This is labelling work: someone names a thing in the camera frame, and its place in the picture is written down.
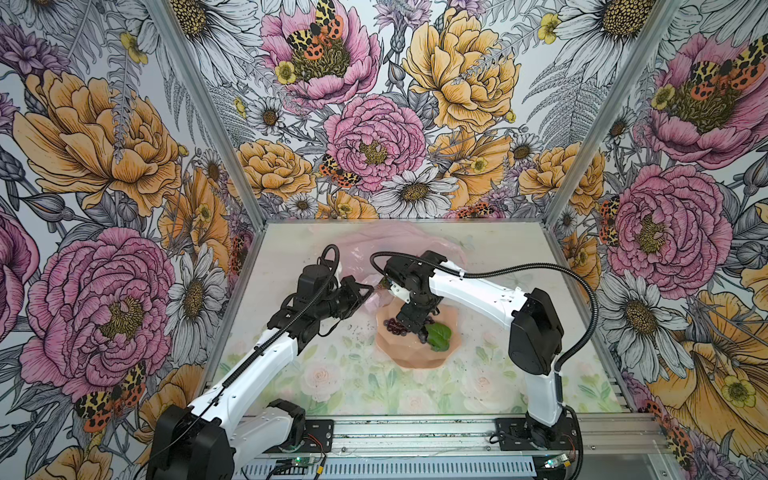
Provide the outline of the dark grape bunch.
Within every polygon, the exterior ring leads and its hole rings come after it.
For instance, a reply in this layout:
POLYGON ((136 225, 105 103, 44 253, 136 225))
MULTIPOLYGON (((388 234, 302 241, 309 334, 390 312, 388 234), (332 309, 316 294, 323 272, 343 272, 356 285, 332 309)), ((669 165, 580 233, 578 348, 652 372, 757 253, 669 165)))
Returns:
POLYGON ((423 326, 418 332, 411 332, 395 318, 385 320, 383 325, 385 329, 392 335, 405 337, 413 334, 417 337, 421 344, 426 344, 428 341, 428 331, 425 326, 423 326))

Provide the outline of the pink flower-shaped bowl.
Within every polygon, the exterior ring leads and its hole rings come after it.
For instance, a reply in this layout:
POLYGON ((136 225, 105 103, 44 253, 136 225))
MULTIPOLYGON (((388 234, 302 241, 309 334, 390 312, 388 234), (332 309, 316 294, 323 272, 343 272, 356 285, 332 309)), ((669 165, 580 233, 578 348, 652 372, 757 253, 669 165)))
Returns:
POLYGON ((375 337, 377 348, 404 369, 431 370, 443 366, 462 345, 458 325, 458 309, 441 307, 441 313, 436 316, 438 323, 446 325, 452 331, 448 348, 445 351, 437 352, 433 351, 428 343, 422 344, 416 334, 408 333, 406 336, 395 336, 386 329, 384 322, 394 318, 403 305, 403 301, 395 299, 390 304, 378 309, 375 337))

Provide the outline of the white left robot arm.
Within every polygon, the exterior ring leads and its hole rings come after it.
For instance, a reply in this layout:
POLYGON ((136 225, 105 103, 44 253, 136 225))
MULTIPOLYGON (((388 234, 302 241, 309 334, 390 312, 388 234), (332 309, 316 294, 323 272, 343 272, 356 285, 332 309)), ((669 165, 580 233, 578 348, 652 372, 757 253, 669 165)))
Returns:
POLYGON ((171 406, 157 421, 149 479, 231 479, 260 453, 301 440, 297 407, 275 405, 256 418, 246 412, 272 379, 319 333, 326 319, 345 320, 375 288, 347 276, 302 280, 272 316, 251 354, 186 407, 171 406))

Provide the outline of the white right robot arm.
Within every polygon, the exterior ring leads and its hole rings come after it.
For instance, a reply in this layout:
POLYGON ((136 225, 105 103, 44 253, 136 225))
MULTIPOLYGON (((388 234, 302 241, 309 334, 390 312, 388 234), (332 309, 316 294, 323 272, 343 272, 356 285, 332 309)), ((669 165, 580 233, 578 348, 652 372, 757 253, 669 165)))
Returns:
POLYGON ((568 432, 562 401, 562 382, 555 365, 562 352, 564 329, 550 296, 535 288, 524 292, 490 281, 497 274, 469 273, 446 257, 427 251, 420 256, 376 253, 372 266, 403 302, 395 320, 406 331, 424 337, 434 348, 447 341, 435 322, 443 299, 453 300, 506 328, 508 356, 525 373, 527 412, 514 434, 539 449, 552 448, 568 432), (376 259, 385 256, 380 267, 376 259))

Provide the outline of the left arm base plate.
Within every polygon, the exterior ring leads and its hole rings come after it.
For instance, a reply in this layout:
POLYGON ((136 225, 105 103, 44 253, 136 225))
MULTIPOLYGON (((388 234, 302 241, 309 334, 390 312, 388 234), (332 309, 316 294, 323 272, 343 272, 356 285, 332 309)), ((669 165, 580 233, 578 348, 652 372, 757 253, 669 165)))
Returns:
POLYGON ((265 451, 269 454, 318 453, 328 454, 332 450, 335 422, 333 420, 309 419, 303 424, 301 434, 296 429, 288 439, 265 451))

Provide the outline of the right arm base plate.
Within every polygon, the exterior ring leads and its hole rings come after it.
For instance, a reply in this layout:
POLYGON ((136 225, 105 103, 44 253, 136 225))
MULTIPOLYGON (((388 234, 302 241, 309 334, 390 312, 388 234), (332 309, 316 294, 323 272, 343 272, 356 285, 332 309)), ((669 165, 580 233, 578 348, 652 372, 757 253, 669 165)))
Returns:
POLYGON ((528 416, 494 420, 495 431, 489 443, 502 451, 576 451, 582 446, 577 423, 563 413, 553 426, 546 426, 528 416))

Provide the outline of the aluminium front rail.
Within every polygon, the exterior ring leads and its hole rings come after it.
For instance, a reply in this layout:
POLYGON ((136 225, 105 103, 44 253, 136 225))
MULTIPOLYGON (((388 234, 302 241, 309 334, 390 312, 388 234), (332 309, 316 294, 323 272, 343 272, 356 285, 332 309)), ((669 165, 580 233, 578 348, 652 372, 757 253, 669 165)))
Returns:
POLYGON ((576 451, 502 451, 494 420, 520 415, 339 415, 328 454, 261 454, 238 479, 681 479, 647 414, 580 413, 576 451))

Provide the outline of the left aluminium corner post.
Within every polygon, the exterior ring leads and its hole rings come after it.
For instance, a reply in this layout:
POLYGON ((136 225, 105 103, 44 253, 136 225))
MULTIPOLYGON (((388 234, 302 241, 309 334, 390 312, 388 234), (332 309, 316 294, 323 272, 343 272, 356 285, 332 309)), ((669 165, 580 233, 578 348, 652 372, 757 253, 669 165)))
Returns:
POLYGON ((178 70, 191 99, 196 105, 213 145, 230 174, 251 223, 257 233, 263 234, 267 224, 266 218, 236 156, 235 148, 217 112, 206 80, 197 66, 196 55, 187 46, 171 5, 167 1, 149 1, 147 9, 173 60, 174 67, 178 70))

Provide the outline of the aluminium corner post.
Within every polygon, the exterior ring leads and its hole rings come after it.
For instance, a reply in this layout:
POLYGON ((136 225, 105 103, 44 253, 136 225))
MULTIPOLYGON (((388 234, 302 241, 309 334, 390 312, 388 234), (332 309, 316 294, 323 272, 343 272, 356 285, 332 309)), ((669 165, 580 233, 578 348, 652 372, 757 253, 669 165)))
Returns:
POLYGON ((206 80, 197 66, 196 55, 187 46, 171 5, 167 1, 149 1, 147 9, 173 60, 174 67, 178 70, 191 99, 196 105, 213 145, 230 174, 251 223, 257 233, 263 234, 267 224, 266 218, 236 156, 235 148, 217 112, 206 80))
POLYGON ((671 25, 676 12, 683 1, 657 1, 651 10, 648 21, 629 52, 626 65, 619 69, 615 82, 601 105, 595 121, 590 127, 569 172, 550 203, 543 224, 553 228, 557 217, 571 200, 576 188, 604 139, 612 122, 619 115, 623 101, 629 95, 633 85, 638 80, 648 59, 658 49, 663 35, 671 25))

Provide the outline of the right aluminium corner post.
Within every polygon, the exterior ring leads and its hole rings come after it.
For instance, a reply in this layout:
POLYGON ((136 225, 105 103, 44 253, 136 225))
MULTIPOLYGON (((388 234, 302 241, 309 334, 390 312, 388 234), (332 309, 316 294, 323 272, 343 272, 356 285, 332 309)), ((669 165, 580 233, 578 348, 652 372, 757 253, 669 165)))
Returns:
POLYGON ((576 188, 604 139, 612 122, 619 115, 623 101, 629 95, 633 85, 638 80, 648 59, 658 49, 663 35, 671 25, 676 12, 683 1, 657 1, 651 10, 648 21, 629 52, 626 65, 619 69, 615 82, 601 105, 595 121, 590 127, 569 172, 550 203, 543 224, 553 228, 557 217, 571 200, 576 188))

